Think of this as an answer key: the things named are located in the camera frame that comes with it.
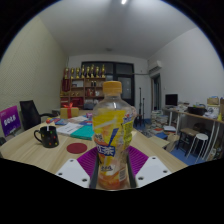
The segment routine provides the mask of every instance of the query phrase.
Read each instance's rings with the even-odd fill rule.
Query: stool
[[[189,136],[190,138],[191,138],[191,141],[189,141],[189,142],[186,142],[185,140],[182,140],[181,139],[181,137],[182,137],[182,134],[185,134],[185,135],[187,135],[187,136]],[[180,130],[180,140],[179,140],[179,142],[178,142],[178,145],[177,145],[177,149],[179,148],[179,145],[180,145],[180,143],[186,143],[186,144],[191,144],[192,142],[193,142],[193,138],[197,135],[197,134],[199,134],[199,132],[198,131],[195,131],[195,130],[193,130],[193,129],[191,129],[191,128],[183,128],[183,129],[181,129]]]
[[[195,139],[197,139],[198,141],[199,141],[199,140],[202,140],[202,141],[203,141],[201,150],[200,150],[200,152],[199,152],[199,154],[198,154],[198,158],[197,158],[196,161],[195,161],[195,164],[196,164],[197,161],[198,161],[198,159],[199,159],[199,157],[200,157],[200,155],[201,155],[201,153],[203,152],[204,144],[205,144],[204,149],[206,149],[206,145],[207,145],[207,142],[208,142],[208,136],[205,135],[205,134],[199,133],[199,134],[197,134],[197,135],[194,137],[194,141],[193,141],[193,143],[192,143],[192,145],[191,145],[191,148],[190,148],[190,150],[189,150],[189,153],[188,153],[188,155],[187,155],[187,158],[188,158],[189,154],[191,153],[191,150],[192,150],[192,147],[193,147],[193,145],[194,145]]]

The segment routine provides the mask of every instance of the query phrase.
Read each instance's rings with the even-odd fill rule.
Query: black mug
[[[41,140],[37,138],[37,132],[40,134]],[[40,130],[35,130],[34,137],[41,142],[45,148],[54,148],[59,145],[56,127],[54,126],[49,126],[49,130],[47,130],[47,126],[40,128]]]

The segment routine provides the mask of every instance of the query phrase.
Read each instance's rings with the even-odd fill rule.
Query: wall
[[[0,64],[0,111],[14,105],[20,111],[19,101],[31,99],[39,113],[60,107],[66,57],[40,18],[30,20],[11,42]]]
[[[113,62],[126,62],[134,64],[135,75],[135,107],[139,111],[140,90],[141,98],[145,98],[145,118],[150,117],[150,105],[151,105],[151,92],[148,88],[150,84],[149,75],[141,75],[147,73],[147,60],[141,58],[134,58],[122,55],[78,55],[69,57],[68,67],[81,67],[81,63],[84,61],[113,61]]]
[[[221,61],[206,36],[198,29],[192,29],[179,36],[152,57],[162,62],[161,89],[162,106],[165,94],[177,93],[180,101],[190,105],[207,104],[209,96],[224,96],[224,71]],[[211,130],[212,122],[186,118],[183,126],[193,127],[196,122],[205,122]]]

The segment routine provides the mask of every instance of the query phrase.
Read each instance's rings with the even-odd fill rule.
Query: computer monitor
[[[165,105],[166,107],[177,106],[178,105],[178,95],[177,94],[166,94],[165,95]]]

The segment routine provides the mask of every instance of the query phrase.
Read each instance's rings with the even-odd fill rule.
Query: door
[[[161,110],[161,80],[160,74],[151,78],[152,81],[152,108]]]
[[[122,84],[121,99],[134,106],[134,75],[117,75],[117,81]]]

